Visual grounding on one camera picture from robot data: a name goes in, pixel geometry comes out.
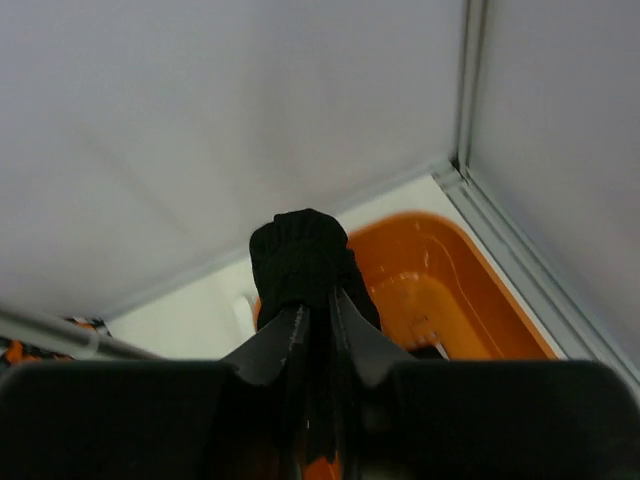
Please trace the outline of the black shorts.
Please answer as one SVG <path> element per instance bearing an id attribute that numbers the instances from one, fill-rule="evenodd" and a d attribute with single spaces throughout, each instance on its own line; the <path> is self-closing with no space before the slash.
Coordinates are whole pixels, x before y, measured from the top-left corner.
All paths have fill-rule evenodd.
<path id="1" fill-rule="evenodd" d="M 335 458 L 334 412 L 330 389 L 331 322 L 328 296 L 338 286 L 359 313 L 380 329 L 348 235 L 332 216 L 307 208 L 277 214 L 253 232 L 249 242 L 254 282 L 261 306 L 257 327 L 265 327 L 287 306 L 310 310 L 310 374 L 307 461 Z"/>

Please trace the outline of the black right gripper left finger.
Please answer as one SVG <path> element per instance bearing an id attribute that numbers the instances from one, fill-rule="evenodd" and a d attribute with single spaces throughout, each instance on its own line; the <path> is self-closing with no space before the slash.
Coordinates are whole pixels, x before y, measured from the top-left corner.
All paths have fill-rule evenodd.
<path id="1" fill-rule="evenodd" d="M 23 362 L 1 376 L 5 479 L 299 479 L 309 312 L 217 361 Z"/>

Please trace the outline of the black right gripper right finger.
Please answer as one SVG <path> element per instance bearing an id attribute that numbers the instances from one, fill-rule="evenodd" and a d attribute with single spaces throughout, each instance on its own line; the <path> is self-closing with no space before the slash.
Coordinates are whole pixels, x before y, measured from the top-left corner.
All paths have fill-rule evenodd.
<path id="1" fill-rule="evenodd" d="M 639 406 L 594 361 L 420 360 L 329 297 L 345 479 L 635 479 Z"/>

